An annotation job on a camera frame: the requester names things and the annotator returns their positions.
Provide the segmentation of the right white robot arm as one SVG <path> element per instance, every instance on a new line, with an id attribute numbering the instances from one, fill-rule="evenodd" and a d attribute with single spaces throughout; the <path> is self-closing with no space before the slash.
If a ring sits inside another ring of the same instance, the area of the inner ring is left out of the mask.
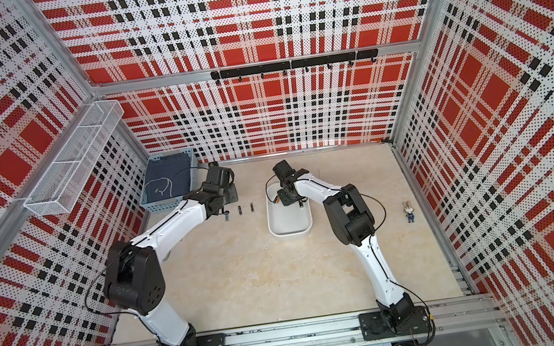
<path id="1" fill-rule="evenodd" d="M 376 297 L 381 328 L 377 336 L 407 336 L 418 331 L 431 339 L 434 325 L 424 300 L 400 285 L 386 262 L 376 238 L 375 217 L 365 196 L 353 184 L 333 186 L 306 170 L 296 170 L 279 178 L 277 199 L 283 205 L 315 201 L 323 205 L 336 238 L 352 249 L 367 274 Z"/>

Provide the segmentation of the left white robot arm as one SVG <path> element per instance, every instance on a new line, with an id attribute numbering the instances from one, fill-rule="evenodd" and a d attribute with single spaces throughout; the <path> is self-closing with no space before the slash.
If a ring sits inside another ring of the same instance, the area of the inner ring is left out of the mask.
<path id="1" fill-rule="evenodd" d="M 193 324 L 182 318 L 165 297 L 162 262 L 190 231 L 238 200 L 234 182 L 205 182 L 158 225 L 128 242 L 112 245 L 104 271 L 104 295 L 134 315 L 151 332 L 156 346 L 206 346 Z"/>

